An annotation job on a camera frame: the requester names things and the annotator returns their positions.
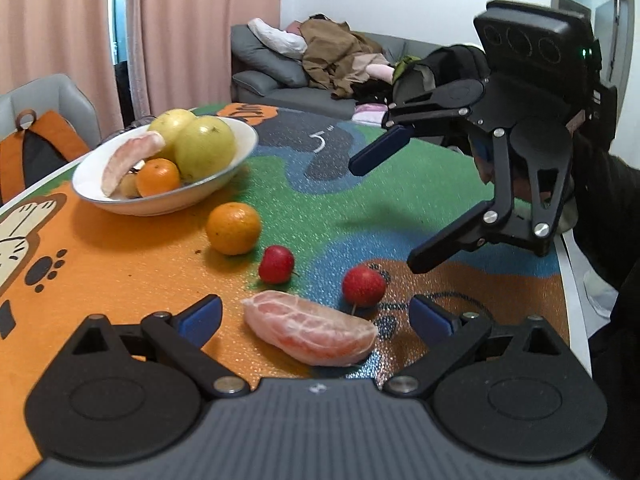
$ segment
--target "black backpack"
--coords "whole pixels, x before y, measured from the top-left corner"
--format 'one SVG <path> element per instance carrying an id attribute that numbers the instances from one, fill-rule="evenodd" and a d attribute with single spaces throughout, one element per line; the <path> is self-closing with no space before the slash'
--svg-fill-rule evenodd
<path id="1" fill-rule="evenodd" d="M 486 56 L 475 46 L 456 44 L 434 50 L 424 59 L 408 64 L 394 83 L 394 102 L 402 104 L 424 94 L 424 76 L 420 66 L 433 73 L 435 85 L 440 86 L 458 79 L 484 79 L 490 74 Z"/>

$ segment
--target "chair backrest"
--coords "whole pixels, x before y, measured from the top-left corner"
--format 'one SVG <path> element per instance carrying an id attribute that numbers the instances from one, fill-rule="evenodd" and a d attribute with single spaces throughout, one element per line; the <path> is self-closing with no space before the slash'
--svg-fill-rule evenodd
<path id="1" fill-rule="evenodd" d="M 35 79 L 0 96 L 0 140 L 15 131 L 15 118 L 26 108 L 35 110 L 38 116 L 54 110 L 71 123 L 89 148 L 100 143 L 94 106 L 66 74 Z"/>

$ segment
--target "sofa cushion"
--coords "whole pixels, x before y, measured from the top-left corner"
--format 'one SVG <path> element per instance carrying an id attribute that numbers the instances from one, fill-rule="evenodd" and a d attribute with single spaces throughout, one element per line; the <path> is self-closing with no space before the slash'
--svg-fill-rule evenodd
<path id="1" fill-rule="evenodd" d="M 442 45 L 434 43 L 425 43 L 423 41 L 406 40 L 404 55 L 417 56 L 420 59 L 427 57 L 431 52 L 437 50 Z"/>
<path id="2" fill-rule="evenodd" d="M 234 74 L 231 79 L 233 79 L 234 83 L 239 87 L 245 88 L 254 94 L 258 94 L 263 97 L 281 86 L 280 83 L 270 75 L 266 75 L 255 70 L 238 72 L 237 74 Z"/>
<path id="3" fill-rule="evenodd" d="M 238 101 L 302 110 L 336 119 L 350 120 L 356 107 L 353 99 L 331 99 L 331 92 L 319 88 L 279 88 L 265 97 L 243 88 L 238 89 Z"/>
<path id="4" fill-rule="evenodd" d="M 302 64 L 264 46 L 246 25 L 231 27 L 231 52 L 249 67 L 263 72 L 290 88 L 308 85 Z"/>
<path id="5" fill-rule="evenodd" d="M 379 44 L 382 47 L 382 53 L 386 60 L 391 64 L 400 61 L 402 54 L 404 54 L 404 44 L 406 40 L 403 38 L 386 36 L 385 34 L 370 34 L 369 32 L 361 32 L 360 34 Z"/>

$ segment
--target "fruit bowl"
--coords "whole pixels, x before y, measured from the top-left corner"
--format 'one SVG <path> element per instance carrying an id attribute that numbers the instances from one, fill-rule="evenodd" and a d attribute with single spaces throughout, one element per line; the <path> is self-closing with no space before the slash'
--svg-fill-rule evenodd
<path id="1" fill-rule="evenodd" d="M 148 129 L 146 124 L 111 139 L 89 153 L 76 168 L 72 187 L 81 199 L 121 215 L 156 216 L 179 211 L 198 203 L 214 191 L 226 186 L 258 144 L 258 134 L 248 124 L 226 117 L 220 117 L 220 119 L 225 121 L 234 133 L 236 156 L 224 170 L 203 180 L 146 198 L 118 199 L 105 196 L 101 189 L 104 167 L 121 145 Z"/>

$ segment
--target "orange and black backpack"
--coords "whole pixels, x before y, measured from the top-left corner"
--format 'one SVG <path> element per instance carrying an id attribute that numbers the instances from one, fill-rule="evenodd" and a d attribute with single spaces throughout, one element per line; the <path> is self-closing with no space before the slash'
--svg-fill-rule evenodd
<path id="1" fill-rule="evenodd" d="M 24 129 L 21 123 L 27 116 L 33 123 Z M 73 126 L 53 110 L 41 117 L 34 110 L 23 110 L 15 127 L 0 141 L 0 205 L 90 151 Z"/>

